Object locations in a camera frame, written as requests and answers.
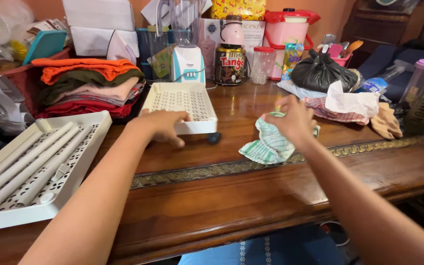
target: blender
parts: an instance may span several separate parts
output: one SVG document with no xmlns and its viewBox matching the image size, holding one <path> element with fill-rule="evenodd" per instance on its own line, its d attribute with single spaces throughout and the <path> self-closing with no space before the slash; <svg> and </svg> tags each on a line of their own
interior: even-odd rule
<svg viewBox="0 0 424 265">
<path fill-rule="evenodd" d="M 173 49 L 171 81 L 202 82 L 205 84 L 205 67 L 199 42 L 201 0 L 160 0 L 156 9 L 156 34 L 162 35 L 161 11 L 169 5 L 171 26 L 176 47 Z"/>
</svg>

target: white dish rack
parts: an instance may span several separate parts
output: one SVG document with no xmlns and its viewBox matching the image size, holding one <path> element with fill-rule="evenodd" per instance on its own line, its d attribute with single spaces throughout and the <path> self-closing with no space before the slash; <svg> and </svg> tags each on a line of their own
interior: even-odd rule
<svg viewBox="0 0 424 265">
<path fill-rule="evenodd" d="M 48 181 L 29 206 L 23 208 L 16 207 L 18 197 L 24 191 L 29 190 L 32 182 L 37 178 L 36 176 L 40 169 L 37 170 L 0 205 L 0 228 L 32 223 L 55 217 L 63 205 L 79 188 L 81 181 L 111 126 L 112 119 L 107 110 L 90 114 L 38 119 L 34 124 L 0 150 L 0 162 L 33 133 L 42 132 L 43 135 L 29 148 L 29 150 L 43 142 L 51 133 L 68 122 L 73 122 L 73 124 L 80 127 L 86 125 L 92 126 L 92 131 L 66 161 L 67 166 L 70 166 L 71 169 L 58 181 Z M 46 202 L 41 202 L 40 199 L 42 197 L 51 197 L 51 199 Z"/>
<path fill-rule="evenodd" d="M 217 116 L 203 83 L 156 82 L 150 88 L 142 110 L 186 111 L 190 122 L 178 122 L 174 130 L 178 135 L 215 133 Z"/>
</svg>

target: beige cloth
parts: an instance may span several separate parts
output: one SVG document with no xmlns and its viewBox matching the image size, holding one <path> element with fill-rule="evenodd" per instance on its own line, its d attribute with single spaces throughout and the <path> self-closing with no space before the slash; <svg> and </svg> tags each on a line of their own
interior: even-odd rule
<svg viewBox="0 0 424 265">
<path fill-rule="evenodd" d="M 72 91 L 63 92 L 58 97 L 50 102 L 50 105 L 60 101 L 64 96 L 73 94 L 102 96 L 119 101 L 125 101 L 130 93 L 130 90 L 137 84 L 138 77 L 132 77 L 116 87 L 102 87 L 92 83 L 87 83 Z"/>
<path fill-rule="evenodd" d="M 371 118 L 374 131 L 389 140 L 394 139 L 394 136 L 402 137 L 400 124 L 393 112 L 394 110 L 389 107 L 388 103 L 379 102 L 379 112 L 374 118 Z"/>
</svg>

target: red checkered cloth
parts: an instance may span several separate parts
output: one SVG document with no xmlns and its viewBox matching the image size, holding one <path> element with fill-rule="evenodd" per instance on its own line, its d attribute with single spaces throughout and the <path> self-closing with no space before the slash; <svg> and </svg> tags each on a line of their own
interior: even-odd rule
<svg viewBox="0 0 424 265">
<path fill-rule="evenodd" d="M 303 98 L 301 99 L 305 101 L 307 107 L 310 107 L 314 110 L 314 114 L 318 117 L 326 118 L 332 121 L 338 121 L 342 123 L 357 123 L 360 125 L 367 125 L 369 123 L 369 119 L 358 114 L 356 112 L 348 112 L 348 113 L 339 113 L 334 112 L 325 107 L 325 102 L 327 98 Z"/>
</svg>

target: brown bottle cap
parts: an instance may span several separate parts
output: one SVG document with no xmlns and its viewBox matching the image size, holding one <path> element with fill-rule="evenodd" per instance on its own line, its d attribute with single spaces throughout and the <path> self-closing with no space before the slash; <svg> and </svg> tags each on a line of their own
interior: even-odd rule
<svg viewBox="0 0 424 265">
<path fill-rule="evenodd" d="M 242 19 L 241 15 L 227 15 L 225 17 L 225 20 L 241 22 L 243 19 Z"/>
</svg>

